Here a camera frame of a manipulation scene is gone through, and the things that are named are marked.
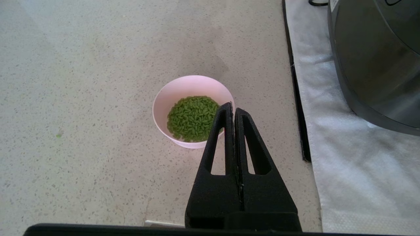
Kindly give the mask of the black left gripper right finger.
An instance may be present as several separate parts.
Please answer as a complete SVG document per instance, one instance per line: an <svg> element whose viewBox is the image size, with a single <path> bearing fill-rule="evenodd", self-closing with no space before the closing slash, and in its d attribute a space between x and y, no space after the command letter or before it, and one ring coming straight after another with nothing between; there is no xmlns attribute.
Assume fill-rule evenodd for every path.
<svg viewBox="0 0 420 236"><path fill-rule="evenodd" d="M251 117L236 109L235 148L240 177L240 211L234 228L301 231L297 207Z"/></svg>

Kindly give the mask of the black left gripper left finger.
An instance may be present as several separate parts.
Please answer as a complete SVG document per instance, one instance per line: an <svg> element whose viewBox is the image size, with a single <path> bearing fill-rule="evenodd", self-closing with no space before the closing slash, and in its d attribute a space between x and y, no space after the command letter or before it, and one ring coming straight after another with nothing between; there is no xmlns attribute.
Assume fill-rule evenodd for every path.
<svg viewBox="0 0 420 236"><path fill-rule="evenodd" d="M225 174L211 173L220 130L224 130ZM241 210L237 142L232 103L216 111L185 210L185 227L224 229L225 217Z"/></svg>

